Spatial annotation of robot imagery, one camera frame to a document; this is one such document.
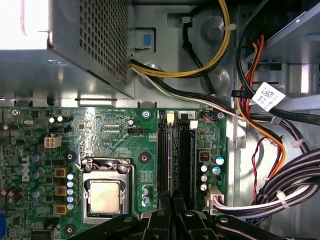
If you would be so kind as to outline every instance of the cable tie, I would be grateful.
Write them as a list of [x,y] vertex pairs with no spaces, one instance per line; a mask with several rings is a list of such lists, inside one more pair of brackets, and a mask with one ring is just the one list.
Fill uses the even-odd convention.
[[279,199],[279,201],[281,202],[281,204],[285,209],[290,208],[290,206],[286,202],[287,195],[283,191],[281,190],[276,191],[276,197]]
[[281,117],[278,117],[278,116],[274,116],[270,122],[270,125],[280,125],[282,121],[282,118]]
[[265,200],[267,200],[267,201],[270,200],[270,197],[269,197],[267,194],[265,194],[265,193],[262,191],[261,188],[259,189],[259,193],[262,195],[262,197],[263,197]]
[[229,30],[229,31],[234,31],[237,29],[237,24],[236,23],[231,23],[227,26],[224,27],[225,30]]
[[294,147],[295,149],[296,149],[296,148],[300,148],[300,147],[301,147],[301,144],[304,143],[304,142],[306,142],[306,141],[307,141],[307,139],[302,138],[302,139],[293,141],[293,142],[291,143],[291,145],[292,145],[292,147]]

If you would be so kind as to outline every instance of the sticker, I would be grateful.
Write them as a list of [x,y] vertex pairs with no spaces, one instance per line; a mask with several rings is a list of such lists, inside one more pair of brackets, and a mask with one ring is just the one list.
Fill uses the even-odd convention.
[[255,103],[261,108],[269,112],[270,109],[280,103],[285,96],[286,95],[284,95],[282,92],[264,82],[253,95],[252,100],[255,101]]

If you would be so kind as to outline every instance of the ram slot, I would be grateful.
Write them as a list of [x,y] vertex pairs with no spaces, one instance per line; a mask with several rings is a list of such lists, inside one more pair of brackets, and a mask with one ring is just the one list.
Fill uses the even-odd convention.
[[189,123],[182,122],[179,131],[178,174],[179,189],[182,192],[186,209],[192,209],[191,195],[191,134]]
[[168,132],[165,119],[158,123],[157,191],[168,191]]

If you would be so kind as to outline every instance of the mounting screw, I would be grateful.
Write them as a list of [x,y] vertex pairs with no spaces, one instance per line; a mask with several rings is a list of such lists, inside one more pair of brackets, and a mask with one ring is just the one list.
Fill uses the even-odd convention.
[[130,223],[132,221],[132,218],[131,217],[126,217],[123,221],[125,223]]
[[192,217],[193,215],[195,215],[192,211],[187,211],[186,213],[185,213],[185,215],[187,216],[187,217]]
[[217,115],[217,118],[222,120],[225,118],[225,114],[223,112],[219,112],[218,115]]
[[19,110],[17,110],[17,109],[13,109],[11,113],[13,116],[17,116],[20,114]]
[[150,116],[151,116],[151,112],[149,112],[148,110],[145,110],[142,112],[143,118],[148,119],[148,118],[150,118]]
[[84,166],[84,170],[87,172],[87,173],[90,173],[92,171],[92,167],[90,165],[85,165]]
[[226,218],[226,217],[221,217],[221,218],[220,218],[220,222],[222,222],[222,223],[226,224],[226,223],[228,223],[228,222],[229,222],[229,219],[228,219],[228,218]]

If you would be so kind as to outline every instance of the white wire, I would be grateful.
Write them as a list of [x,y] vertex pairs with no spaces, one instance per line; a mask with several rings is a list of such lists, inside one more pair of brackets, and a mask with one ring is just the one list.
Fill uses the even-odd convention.
[[[297,189],[296,191],[294,191],[290,195],[286,196],[285,201],[288,201],[288,200],[295,198],[296,196],[302,194],[309,187],[310,187],[310,185],[306,185],[306,186],[303,186],[303,187]],[[229,211],[257,210],[259,208],[270,207],[270,206],[277,205],[277,204],[281,204],[281,201],[277,200],[277,201],[272,201],[272,202],[265,203],[265,204],[250,205],[250,206],[225,206],[219,202],[217,197],[215,197],[215,196],[213,197],[213,205],[216,206],[216,208],[219,210],[229,210]]]
[[141,77],[145,78],[146,80],[148,80],[155,88],[157,88],[160,92],[162,92],[163,94],[169,96],[169,97],[174,97],[174,98],[178,98],[178,99],[185,99],[188,101],[193,101],[193,102],[198,102],[198,103],[202,103],[205,104],[207,106],[213,107],[214,109],[219,110],[220,112],[223,112],[225,114],[228,114],[234,118],[238,118],[238,119],[242,119],[244,120],[241,116],[237,115],[236,113],[233,113],[231,111],[225,110],[223,107],[214,104],[212,102],[206,101],[206,100],[201,100],[201,99],[197,99],[197,98],[192,98],[192,97],[185,97],[185,96],[180,96],[174,93],[168,93],[166,91],[164,91],[161,87],[159,87],[156,83],[154,83],[147,75],[145,75],[142,72],[139,72],[138,70],[136,70],[135,68],[131,68],[133,71],[135,71],[137,74],[139,74]]

